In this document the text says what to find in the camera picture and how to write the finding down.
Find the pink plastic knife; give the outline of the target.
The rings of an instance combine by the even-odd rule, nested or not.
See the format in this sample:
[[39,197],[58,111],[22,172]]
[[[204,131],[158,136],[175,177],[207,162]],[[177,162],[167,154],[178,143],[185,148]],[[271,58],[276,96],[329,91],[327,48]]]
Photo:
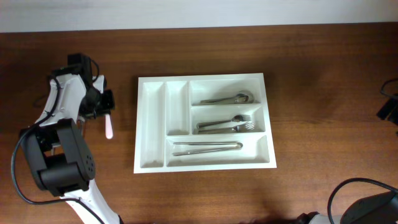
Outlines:
[[110,114],[105,114],[105,135],[107,139],[112,139],[114,136]]

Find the metal fork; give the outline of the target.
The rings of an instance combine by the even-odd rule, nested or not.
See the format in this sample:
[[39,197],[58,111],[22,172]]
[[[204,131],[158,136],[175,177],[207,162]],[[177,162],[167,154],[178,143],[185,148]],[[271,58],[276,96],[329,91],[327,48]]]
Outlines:
[[211,121],[211,122],[205,122],[205,123],[198,123],[197,128],[201,129],[207,126],[214,126],[218,124],[224,124],[224,123],[240,123],[244,121],[251,121],[251,116],[246,115],[246,114],[237,114],[236,116],[233,116],[231,119],[226,119],[226,120],[221,120],[221,121]]
[[255,128],[254,123],[245,123],[228,128],[198,130],[198,134],[245,133],[254,130],[254,128]]

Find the metal tablespoon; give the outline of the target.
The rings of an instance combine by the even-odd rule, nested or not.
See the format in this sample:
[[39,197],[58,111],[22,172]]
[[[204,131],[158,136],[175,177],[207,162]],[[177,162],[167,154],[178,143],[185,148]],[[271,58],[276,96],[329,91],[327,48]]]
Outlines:
[[248,90],[242,90],[237,93],[233,100],[234,104],[246,104],[254,102],[254,95]]
[[218,99],[212,99],[212,100],[202,100],[199,102],[200,105],[232,105],[234,104],[235,96],[232,97],[227,97],[227,98],[218,98]]

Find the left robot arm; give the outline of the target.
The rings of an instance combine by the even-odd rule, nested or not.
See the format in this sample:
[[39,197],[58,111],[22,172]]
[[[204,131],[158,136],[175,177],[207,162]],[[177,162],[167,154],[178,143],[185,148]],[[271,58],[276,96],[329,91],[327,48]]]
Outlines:
[[83,137],[83,124],[103,116],[106,137],[113,137],[113,92],[89,56],[67,57],[67,66],[49,76],[50,92],[40,118],[20,131],[22,149],[35,184],[53,195],[46,205],[66,202],[84,223],[122,223],[96,182],[94,157]]

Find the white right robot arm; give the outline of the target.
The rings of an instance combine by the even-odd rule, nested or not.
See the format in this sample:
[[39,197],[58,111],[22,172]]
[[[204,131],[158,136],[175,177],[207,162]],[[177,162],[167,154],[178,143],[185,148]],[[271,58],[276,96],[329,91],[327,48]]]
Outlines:
[[[362,182],[376,185],[385,189],[381,194],[368,196],[358,199],[351,204],[344,214],[332,215],[333,199],[338,191],[344,186]],[[316,224],[316,223],[345,223],[345,224],[368,224],[368,223],[397,223],[397,188],[387,185],[383,182],[364,178],[355,177],[342,181],[335,187],[329,196],[326,215],[318,212],[303,213],[293,221],[294,223]]]

